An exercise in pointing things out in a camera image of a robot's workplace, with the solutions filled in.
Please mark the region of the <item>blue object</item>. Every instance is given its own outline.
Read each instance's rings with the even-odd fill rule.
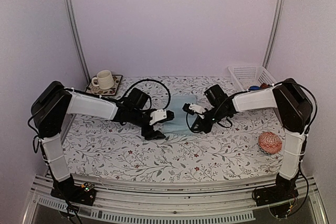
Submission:
[[[163,133],[175,133],[181,135],[193,135],[193,133],[189,130],[185,116],[186,112],[182,110],[182,107],[185,103],[196,103],[195,95],[173,95],[172,100],[169,104],[167,110],[174,112],[174,119],[168,122],[163,123]],[[189,115],[188,122],[191,126],[197,115]]]
[[[258,87],[258,86],[251,86],[251,87],[248,88],[248,90],[259,90],[259,89],[260,89],[260,87]]]

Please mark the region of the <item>table surface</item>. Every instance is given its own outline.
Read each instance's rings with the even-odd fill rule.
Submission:
[[[125,77],[116,98],[142,78]],[[197,96],[197,103],[211,108],[204,91],[219,84],[235,93],[230,79],[222,77],[154,77],[172,95]],[[150,94],[154,108],[167,101],[166,91],[156,83],[137,88]],[[214,125],[211,133],[166,134],[166,139],[146,141],[139,127],[77,115],[63,148],[71,173],[108,179],[157,183],[208,182],[276,174],[282,153],[267,155],[258,147],[263,132],[273,132],[283,141],[284,131],[272,109],[249,111],[232,118],[233,127]]]

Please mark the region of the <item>black cable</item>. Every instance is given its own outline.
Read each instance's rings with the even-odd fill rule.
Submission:
[[[81,219],[79,218],[78,214],[77,214],[77,211],[75,210],[75,208],[73,207],[73,205],[71,204],[71,202],[67,199],[67,197],[65,197],[65,195],[63,194],[63,192],[59,189],[58,185],[57,185],[57,180],[56,178],[54,177],[53,173],[51,172],[51,169],[50,169],[50,166],[49,164],[47,164],[48,167],[49,167],[49,171],[50,171],[50,175],[51,177],[53,178],[54,181],[56,181],[56,183],[54,183],[54,187],[56,190],[59,191],[59,193],[62,195],[62,197],[64,198],[64,201],[65,203],[68,205],[68,208],[67,208],[67,212],[68,212],[68,215],[70,215],[70,212],[69,212],[69,209],[72,210],[74,213],[75,213],[75,216],[76,218],[78,219],[79,223],[80,224],[83,224],[83,222],[81,221]],[[69,218],[69,220],[71,221],[71,223],[73,224],[76,224],[73,220],[71,220],[71,217]]]
[[[152,81],[152,82],[156,82],[156,83],[160,84],[160,85],[161,85],[162,87],[164,87],[165,90],[167,91],[167,93],[168,93],[168,101],[167,101],[166,106],[163,108],[163,109],[165,110],[166,108],[168,108],[168,106],[169,106],[169,104],[170,104],[170,100],[171,100],[171,94],[170,94],[170,91],[169,91],[169,89],[167,88],[167,86],[166,86],[165,84],[163,84],[161,81],[154,80],[154,79],[143,79],[143,80],[137,81],[136,83],[132,84],[132,85],[126,90],[126,92],[122,95],[122,97],[119,99],[119,101],[120,101],[121,99],[125,98],[125,96],[127,95],[127,93],[128,93],[132,88],[134,88],[136,85],[138,85],[139,83],[141,83],[141,82],[150,82],[150,81]]]
[[[190,125],[189,125],[189,123],[188,123],[188,115],[189,115],[189,113],[187,113],[187,114],[185,115],[185,121],[186,121],[186,123],[187,123],[187,126],[188,126],[189,130],[190,130],[192,133],[200,133],[200,132],[202,132],[202,131],[193,131],[193,130],[191,129],[191,127],[190,127]]]
[[[308,182],[307,178],[305,177],[305,175],[304,175],[303,172],[302,172],[302,169],[301,169],[301,163],[299,163],[299,171],[300,171],[300,174],[303,176],[303,178],[305,179],[305,181],[306,181],[306,183],[307,183],[307,192],[306,192],[306,196],[305,196],[303,202],[301,203],[301,205],[300,205],[294,212],[291,212],[291,213],[288,215],[288,217],[290,217],[290,216],[296,214],[296,213],[303,207],[303,205],[304,205],[304,203],[306,202],[306,200],[307,200],[307,198],[308,198],[308,195],[309,195],[309,182]]]
[[[38,138],[38,135],[34,136],[33,138],[33,149],[34,149],[34,153],[36,154],[38,152],[38,149],[40,147],[40,141],[37,141],[37,146],[35,146],[35,140],[36,138]]]
[[[57,91],[54,93],[54,95],[57,94],[57,93],[60,92],[60,91],[73,91],[73,92],[75,92],[75,93],[85,94],[85,95],[90,96],[90,97],[101,98],[102,100],[105,100],[105,101],[108,101],[108,102],[111,102],[111,101],[112,101],[112,102],[114,102],[114,103],[119,103],[119,101],[118,101],[117,99],[114,99],[114,98],[100,97],[100,96],[97,95],[97,94],[90,94],[90,93],[83,92],[83,91],[81,91],[81,90],[70,89],[70,88],[59,89],[59,90],[57,90]],[[46,103],[44,106],[42,106],[42,107],[41,107],[38,111],[36,111],[36,112],[35,112],[35,113],[28,119],[28,121],[27,121],[28,127],[31,128],[33,131],[35,131],[36,134],[37,134],[38,136],[39,136],[39,133],[38,133],[37,129],[35,129],[35,128],[30,124],[30,122],[31,122],[31,120],[34,119],[34,117],[35,117],[38,113],[40,113],[40,112],[41,112],[47,105],[48,105],[48,104]]]
[[[231,128],[231,127],[233,126],[233,123],[230,121],[229,118],[226,118],[226,120],[229,122],[230,126],[224,126],[224,125],[222,125],[222,124],[219,123],[219,122],[217,122],[217,124],[218,124],[219,126],[223,127],[223,128],[226,128],[226,129]]]

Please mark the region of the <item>cable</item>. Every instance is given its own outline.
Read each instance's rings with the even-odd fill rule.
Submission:
[[[258,188],[260,188],[260,187],[263,187],[264,189],[268,190],[268,191],[269,191],[270,193],[272,193],[272,194],[275,193],[275,191],[269,189],[269,187],[266,187],[266,186],[257,186],[257,187],[254,188],[254,190],[252,191],[252,199],[253,199],[254,201],[256,201],[256,198],[254,197],[255,192],[256,192],[256,190],[257,190]],[[272,196],[272,198],[275,199],[275,200],[281,201],[281,199],[277,199],[277,198],[275,198],[274,196]]]
[[[293,198],[294,198],[294,201],[293,201],[293,203],[292,203],[292,206],[294,206],[295,205],[295,203],[296,203],[296,197],[295,197],[295,195],[293,195]]]
[[[56,186],[56,187],[57,187],[57,190],[59,191],[59,193],[60,193],[60,194],[62,195],[62,197],[64,198],[66,204],[68,205],[68,209],[67,209],[68,214],[70,214],[69,209],[71,209],[71,210],[75,213],[75,216],[76,216],[76,218],[78,219],[78,222],[79,222],[80,224],[83,224],[83,222],[82,222],[81,219],[79,218],[79,216],[78,216],[78,214],[77,214],[77,211],[75,210],[75,208],[73,207],[73,205],[71,204],[71,202],[64,196],[64,194],[61,192],[61,190],[58,188],[58,186]],[[71,223],[76,224],[76,223],[71,219],[71,217],[69,218],[69,220],[71,221]]]
[[[312,93],[309,89],[307,89],[305,86],[303,86],[303,85],[301,85],[301,84],[298,84],[298,83],[294,83],[294,82],[290,82],[290,81],[280,81],[280,82],[276,83],[275,86],[278,85],[278,84],[283,84],[283,83],[292,84],[292,85],[294,85],[294,86],[298,86],[298,87],[300,87],[300,88],[306,90],[306,91],[311,95],[311,97],[312,97],[313,100],[314,100],[314,103],[315,103],[315,112],[314,112],[314,116],[313,116],[312,119],[310,120],[310,122],[309,122],[309,124],[308,124],[308,126],[307,126],[307,129],[306,129],[306,131],[304,132],[305,134],[308,134],[308,132],[309,132],[309,130],[310,130],[310,126],[311,126],[311,124],[313,123],[313,121],[315,120],[316,115],[317,115],[317,108],[318,108],[318,106],[317,106],[316,98],[315,98],[315,96],[313,95],[313,93]]]
[[[168,108],[168,106],[169,106],[169,104],[170,104],[170,100],[171,100],[171,94],[170,94],[170,91],[169,91],[169,89],[167,88],[167,86],[166,86],[165,84],[163,84],[161,81],[157,81],[157,80],[154,80],[154,79],[143,79],[143,80],[137,81],[136,83],[132,84],[132,85],[126,90],[126,92],[122,95],[122,97],[119,99],[119,101],[120,101],[121,99],[125,98],[125,96],[127,95],[127,93],[128,93],[132,88],[134,88],[136,85],[138,85],[139,83],[141,83],[141,82],[150,82],[150,81],[152,81],[152,82],[156,82],[156,83],[160,84],[160,85],[161,85],[162,87],[164,87],[165,90],[167,91],[167,93],[168,93],[168,101],[167,101],[166,106],[163,108],[163,109],[165,110],[166,108]]]
[[[30,122],[31,122],[31,120],[32,120],[34,117],[36,117],[36,115],[37,115],[38,113],[40,113],[44,108],[45,108],[45,106],[42,106],[42,107],[41,107],[38,111],[36,111],[36,112],[35,112],[35,113],[28,119],[28,121],[27,121],[28,127],[31,128],[33,131],[35,131],[36,134],[37,134],[37,136],[39,136],[39,133],[38,133],[37,129],[35,129],[35,128],[30,124]]]
[[[189,115],[189,113],[187,113],[187,114],[185,115],[185,121],[187,122],[187,126],[188,126],[189,130],[190,130],[192,133],[200,133],[200,132],[202,132],[202,131],[193,131],[193,130],[191,129],[191,127],[190,127],[190,125],[189,125],[189,123],[188,123],[188,115]]]
[[[151,109],[152,109],[152,98],[149,96],[149,108],[145,109],[145,110],[140,110],[140,111],[145,112],[145,111],[149,111]]]
[[[224,125],[222,125],[222,124],[219,123],[219,122],[217,122],[217,124],[218,124],[219,126],[223,127],[223,128],[226,128],[226,129],[231,128],[231,127],[233,126],[233,123],[230,121],[229,118],[226,118],[226,120],[229,122],[230,126],[224,126]]]
[[[301,169],[301,163],[299,163],[299,171],[300,171],[300,174],[303,176],[303,178],[305,179],[305,181],[306,181],[306,183],[307,183],[307,192],[306,192],[306,196],[305,196],[303,202],[301,203],[301,205],[300,205],[294,212],[291,212],[291,213],[288,215],[288,217],[289,217],[289,216],[292,216],[292,215],[294,215],[294,214],[296,214],[296,213],[303,207],[304,203],[306,202],[306,200],[307,200],[307,198],[308,198],[308,194],[309,194],[309,182],[308,182],[307,178],[305,177],[305,175],[304,175],[303,172],[302,172],[302,169]]]

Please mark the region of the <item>white cable tie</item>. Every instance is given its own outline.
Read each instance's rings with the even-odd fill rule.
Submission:
[[[291,154],[291,155],[293,155],[293,156],[303,156],[303,155],[306,153],[306,152],[304,152],[304,153],[302,153],[302,154],[295,154],[295,153],[289,152],[289,151],[287,151],[287,150],[285,150],[285,152],[288,153],[288,154]]]
[[[106,190],[109,190],[109,189],[107,188],[107,186],[106,186],[106,185],[104,185],[103,181],[101,181],[101,180],[100,180],[100,179],[98,179],[98,178],[97,178],[97,181],[98,181],[99,183],[101,183],[101,184],[102,184],[102,186],[104,186],[104,187],[106,188]]]
[[[54,161],[56,161],[56,160],[59,160],[60,158],[62,158],[62,157],[64,157],[64,154],[63,155],[61,155],[61,156],[59,156],[59,157],[56,157],[56,158],[54,158],[53,160],[45,160],[45,159],[43,159],[45,162],[48,162],[48,163],[52,163],[52,162],[54,162]]]

